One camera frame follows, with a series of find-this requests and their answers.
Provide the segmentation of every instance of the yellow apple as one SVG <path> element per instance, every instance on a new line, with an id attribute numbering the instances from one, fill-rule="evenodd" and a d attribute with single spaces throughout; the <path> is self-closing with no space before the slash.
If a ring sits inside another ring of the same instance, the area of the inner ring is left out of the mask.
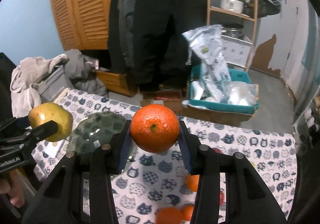
<path id="1" fill-rule="evenodd" d="M 32 128 L 50 120 L 58 124 L 58 132 L 46 138 L 49 142 L 57 142 L 65 139 L 72 132 L 72 114 L 55 103 L 44 103 L 33 108 L 29 112 L 28 119 Z"/>

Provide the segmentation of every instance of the blue bin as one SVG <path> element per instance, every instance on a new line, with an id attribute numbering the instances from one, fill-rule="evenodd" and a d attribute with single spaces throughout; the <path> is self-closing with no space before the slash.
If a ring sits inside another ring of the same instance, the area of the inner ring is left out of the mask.
<path id="1" fill-rule="evenodd" d="M 197 80 L 200 75 L 201 66 L 194 66 L 191 70 L 191 81 Z M 242 81 L 248 84 L 251 84 L 250 77 L 247 72 L 229 69 L 231 81 Z M 193 95 L 193 88 L 190 84 L 190 96 Z M 221 111 L 221 112 L 233 112 L 233 113 L 241 113 L 241 114 L 249 114 L 253 115 L 257 109 L 259 108 L 259 102 L 255 106 L 239 106 L 239 105 L 229 105 L 229 104 L 221 104 L 221 103 L 214 103 L 208 102 L 204 100 L 195 100 L 189 99 L 189 102 L 193 106 L 203 106 L 210 110 Z"/>

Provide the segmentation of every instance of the cat print tablecloth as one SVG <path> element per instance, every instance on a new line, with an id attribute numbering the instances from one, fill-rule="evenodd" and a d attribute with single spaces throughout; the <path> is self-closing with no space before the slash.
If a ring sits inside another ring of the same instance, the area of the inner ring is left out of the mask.
<path id="1" fill-rule="evenodd" d="M 74 89 L 65 89 L 55 103 L 71 112 L 74 118 L 73 128 L 95 112 L 112 111 L 131 119 L 140 108 Z M 190 133 L 197 135 L 202 144 L 217 147 L 228 155 L 242 152 L 265 181 L 284 215 L 288 217 L 297 176 L 294 139 L 290 134 L 242 129 L 187 117 L 179 119 L 184 120 Z M 68 141 L 65 141 L 56 158 L 50 158 L 43 152 L 47 144 L 48 142 L 42 141 L 32 151 L 37 162 L 35 173 L 43 177 L 49 175 L 66 153 Z M 186 175 L 177 143 L 161 155 L 138 149 L 135 162 L 112 181 L 119 223 L 152 224 L 158 209 L 169 206 L 181 208 L 194 203 L 196 193 L 185 186 Z M 224 174 L 221 174 L 220 179 L 220 188 L 225 192 Z M 83 209 L 90 214 L 88 180 L 84 182 Z M 224 202 L 220 207 L 219 222 L 225 220 L 225 210 Z"/>

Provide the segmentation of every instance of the human hand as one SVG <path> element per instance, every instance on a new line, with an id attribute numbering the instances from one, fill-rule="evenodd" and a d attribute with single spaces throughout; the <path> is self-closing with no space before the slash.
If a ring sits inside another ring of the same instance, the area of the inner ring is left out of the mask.
<path id="1" fill-rule="evenodd" d="M 24 205 L 24 194 L 17 170 L 9 172 L 8 180 L 0 179 L 0 194 L 8 194 L 11 204 L 20 208 Z"/>

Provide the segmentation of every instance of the metal pot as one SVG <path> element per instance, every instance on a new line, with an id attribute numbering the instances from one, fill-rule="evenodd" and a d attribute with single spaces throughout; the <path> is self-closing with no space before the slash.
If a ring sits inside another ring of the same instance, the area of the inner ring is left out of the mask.
<path id="1" fill-rule="evenodd" d="M 224 10 L 242 13 L 244 2 L 242 0 L 221 0 L 220 7 Z"/>
<path id="2" fill-rule="evenodd" d="M 223 30 L 222 30 L 223 35 L 237 38 L 237 39 L 243 39 L 244 37 L 242 32 L 243 26 L 241 24 L 226 23 L 226 24 L 222 24 L 222 26 L 223 26 Z"/>

